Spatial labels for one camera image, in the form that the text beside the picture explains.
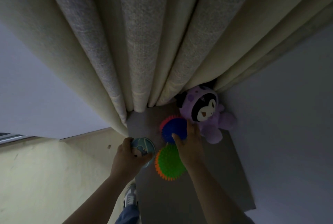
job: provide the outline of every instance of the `blue jeans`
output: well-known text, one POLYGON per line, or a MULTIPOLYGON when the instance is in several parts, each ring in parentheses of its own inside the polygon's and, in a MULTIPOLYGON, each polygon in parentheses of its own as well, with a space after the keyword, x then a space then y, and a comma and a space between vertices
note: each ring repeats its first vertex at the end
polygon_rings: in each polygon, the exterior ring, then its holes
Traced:
POLYGON ((139 209, 136 205, 128 205, 120 213, 114 224, 136 224, 140 217, 139 209))

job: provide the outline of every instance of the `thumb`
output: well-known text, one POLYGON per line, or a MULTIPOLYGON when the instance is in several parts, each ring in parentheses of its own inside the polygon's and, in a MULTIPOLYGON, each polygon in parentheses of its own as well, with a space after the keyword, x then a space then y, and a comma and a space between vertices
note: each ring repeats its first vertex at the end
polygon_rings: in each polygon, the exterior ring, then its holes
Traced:
POLYGON ((177 134, 171 135, 174 141, 176 142, 177 148, 179 149, 180 146, 184 145, 183 141, 179 138, 177 134))
POLYGON ((153 157, 152 153, 146 154, 145 156, 140 157, 140 163, 142 165, 146 164, 147 162, 149 162, 153 157))

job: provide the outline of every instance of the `purple plush toy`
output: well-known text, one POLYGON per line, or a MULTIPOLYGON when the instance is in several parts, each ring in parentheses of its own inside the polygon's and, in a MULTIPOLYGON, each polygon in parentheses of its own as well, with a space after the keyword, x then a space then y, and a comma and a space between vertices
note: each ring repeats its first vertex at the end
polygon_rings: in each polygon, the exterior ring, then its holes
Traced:
POLYGON ((199 125, 201 135, 211 144, 222 140, 222 133, 219 130, 231 129, 236 118, 231 113, 223 112, 224 106, 219 104, 215 91, 205 84, 193 87, 186 92, 175 96, 177 107, 185 119, 191 120, 199 125))

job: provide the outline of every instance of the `shoe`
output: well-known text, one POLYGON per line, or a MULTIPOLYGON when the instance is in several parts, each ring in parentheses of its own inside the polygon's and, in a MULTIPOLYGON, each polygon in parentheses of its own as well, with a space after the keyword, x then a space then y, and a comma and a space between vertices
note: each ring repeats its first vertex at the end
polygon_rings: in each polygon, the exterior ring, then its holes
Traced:
POLYGON ((136 194, 136 185, 131 184, 125 193, 124 208, 128 205, 138 205, 138 196, 136 194))

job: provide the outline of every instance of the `beige curtain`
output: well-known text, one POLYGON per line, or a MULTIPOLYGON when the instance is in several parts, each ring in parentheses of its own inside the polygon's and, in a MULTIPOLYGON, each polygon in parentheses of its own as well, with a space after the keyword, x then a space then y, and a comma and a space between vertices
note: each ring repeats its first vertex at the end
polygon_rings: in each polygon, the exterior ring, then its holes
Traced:
POLYGON ((0 20, 124 135, 127 111, 215 78, 226 90, 333 18, 333 0, 0 3, 0 20))

